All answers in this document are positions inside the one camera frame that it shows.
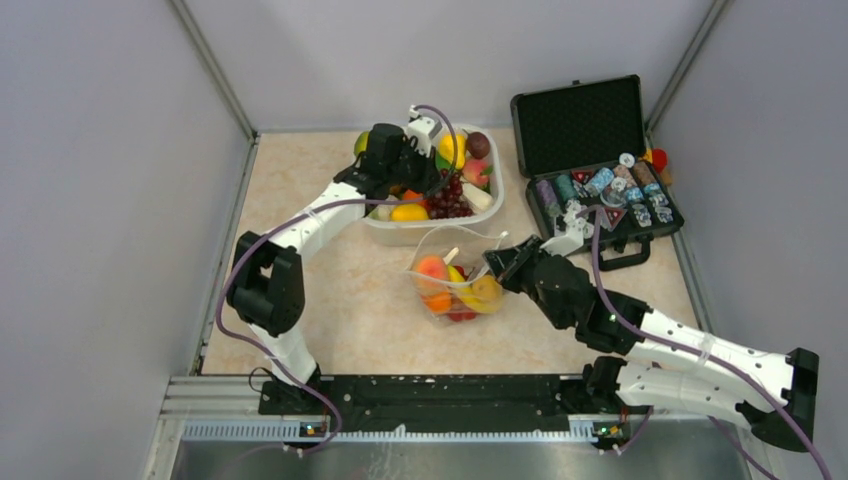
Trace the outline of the white peeled banana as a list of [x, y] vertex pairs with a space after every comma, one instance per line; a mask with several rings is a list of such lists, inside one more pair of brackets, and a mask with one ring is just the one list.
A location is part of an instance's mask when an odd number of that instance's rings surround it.
[[451, 265], [453, 260], [459, 254], [460, 249], [458, 247], [453, 247], [449, 250], [443, 257], [442, 260], [446, 265]]

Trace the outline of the purple grape bunch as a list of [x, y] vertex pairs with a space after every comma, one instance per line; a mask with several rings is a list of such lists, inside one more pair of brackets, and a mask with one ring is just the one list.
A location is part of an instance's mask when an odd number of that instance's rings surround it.
[[473, 209], [464, 197], [461, 174], [447, 176], [446, 185], [426, 199], [425, 209], [431, 220], [472, 216]]

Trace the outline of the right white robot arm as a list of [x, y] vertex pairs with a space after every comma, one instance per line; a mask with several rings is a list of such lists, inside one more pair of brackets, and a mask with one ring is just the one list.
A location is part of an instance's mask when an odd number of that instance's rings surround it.
[[586, 270], [544, 249], [536, 236], [483, 258], [505, 290], [526, 295], [554, 329], [573, 330], [599, 352], [583, 373], [583, 396], [594, 409], [688, 411], [746, 428], [783, 450], [810, 451], [817, 354], [739, 345], [631, 296], [598, 290]]

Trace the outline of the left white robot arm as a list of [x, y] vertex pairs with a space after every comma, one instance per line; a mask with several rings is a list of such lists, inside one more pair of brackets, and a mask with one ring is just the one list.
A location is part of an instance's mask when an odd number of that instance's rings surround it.
[[435, 166], [442, 123], [429, 118], [405, 127], [377, 123], [365, 149], [310, 205], [265, 234], [248, 231], [237, 241], [221, 306], [249, 325], [258, 345], [285, 385], [283, 401], [297, 413], [319, 404], [318, 370], [297, 327], [306, 306], [305, 263], [347, 226], [374, 207], [390, 205], [395, 190], [425, 194], [442, 179]]

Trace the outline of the yellow wrinkled fruit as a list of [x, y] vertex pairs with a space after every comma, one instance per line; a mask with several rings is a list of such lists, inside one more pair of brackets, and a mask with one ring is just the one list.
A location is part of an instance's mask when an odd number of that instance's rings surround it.
[[480, 312], [497, 311], [503, 301], [503, 289], [493, 275], [483, 275], [472, 283], [474, 308]]

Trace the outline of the clear zip top bag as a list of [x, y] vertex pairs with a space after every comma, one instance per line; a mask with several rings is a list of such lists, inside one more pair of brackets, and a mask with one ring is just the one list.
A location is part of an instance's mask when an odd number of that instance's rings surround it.
[[461, 226], [425, 234], [404, 271], [408, 284], [432, 316], [466, 322], [499, 312], [506, 293], [484, 258], [510, 245], [510, 233], [494, 235]]

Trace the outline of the peach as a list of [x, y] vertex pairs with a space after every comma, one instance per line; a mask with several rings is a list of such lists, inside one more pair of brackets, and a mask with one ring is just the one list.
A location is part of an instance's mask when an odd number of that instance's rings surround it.
[[413, 284], [416, 290], [425, 296], [435, 295], [447, 290], [450, 279], [448, 265], [442, 257], [427, 255], [421, 257], [412, 268]]

